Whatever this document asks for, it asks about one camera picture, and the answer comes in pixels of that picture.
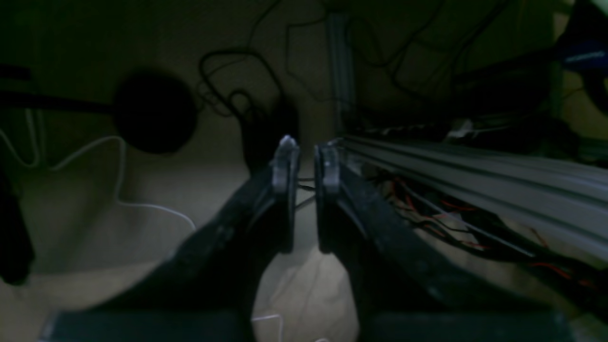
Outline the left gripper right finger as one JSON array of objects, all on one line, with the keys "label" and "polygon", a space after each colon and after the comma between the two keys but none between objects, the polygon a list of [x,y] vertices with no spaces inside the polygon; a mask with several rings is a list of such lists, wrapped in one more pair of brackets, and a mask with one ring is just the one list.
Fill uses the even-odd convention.
[{"label": "left gripper right finger", "polygon": [[315,147],[319,248],[347,270],[359,314],[498,313],[538,309],[456,266],[402,221],[380,193],[340,161],[334,145]]}]

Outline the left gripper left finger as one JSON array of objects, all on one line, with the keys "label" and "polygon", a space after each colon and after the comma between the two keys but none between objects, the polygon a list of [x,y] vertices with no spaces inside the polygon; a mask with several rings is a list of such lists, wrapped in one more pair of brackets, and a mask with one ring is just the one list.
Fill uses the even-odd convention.
[{"label": "left gripper left finger", "polygon": [[299,155],[295,139],[282,138],[273,160],[204,227],[95,310],[250,310],[267,264],[293,250]]}]

